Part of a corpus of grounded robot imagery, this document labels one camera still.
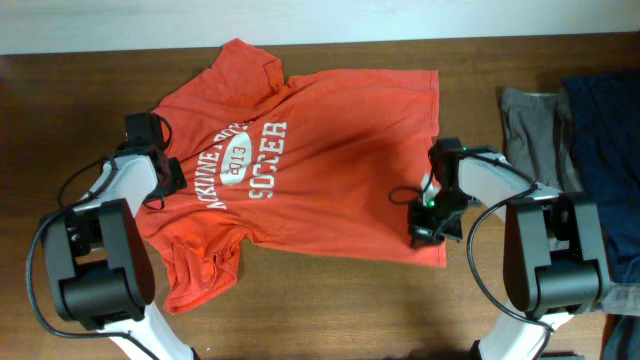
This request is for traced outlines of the red printed t-shirt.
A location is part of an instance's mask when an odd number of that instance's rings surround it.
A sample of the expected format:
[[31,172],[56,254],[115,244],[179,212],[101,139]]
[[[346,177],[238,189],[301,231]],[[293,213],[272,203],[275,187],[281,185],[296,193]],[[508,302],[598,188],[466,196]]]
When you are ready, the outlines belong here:
[[164,307],[193,310],[233,287],[241,244],[306,255],[442,267],[441,245],[415,249],[389,200],[429,174],[439,125],[434,70],[338,69],[286,76],[241,40],[162,99],[167,155],[186,186],[141,209],[161,255]]

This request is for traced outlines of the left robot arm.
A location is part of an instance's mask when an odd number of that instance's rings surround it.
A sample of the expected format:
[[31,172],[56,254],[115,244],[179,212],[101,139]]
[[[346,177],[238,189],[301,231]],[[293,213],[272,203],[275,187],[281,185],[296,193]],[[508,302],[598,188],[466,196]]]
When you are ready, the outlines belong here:
[[154,272],[135,221],[141,208],[186,186],[178,160],[165,154],[172,127],[153,113],[129,115],[125,125],[125,141],[96,160],[96,182],[44,216],[30,247],[42,248],[55,310],[83,327],[80,339],[108,338],[131,359],[195,360],[154,302]]

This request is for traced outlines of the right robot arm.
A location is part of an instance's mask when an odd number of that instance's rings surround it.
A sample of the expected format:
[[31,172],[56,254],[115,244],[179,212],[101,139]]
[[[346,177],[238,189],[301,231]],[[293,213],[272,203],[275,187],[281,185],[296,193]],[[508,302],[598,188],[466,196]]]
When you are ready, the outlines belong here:
[[[584,193],[536,181],[490,146],[440,139],[428,158],[431,170],[408,203],[410,245],[464,241],[476,284],[501,313],[467,358],[544,358],[552,335],[612,287],[595,203]],[[507,303],[491,294],[474,259],[476,234],[490,215],[505,225]]]

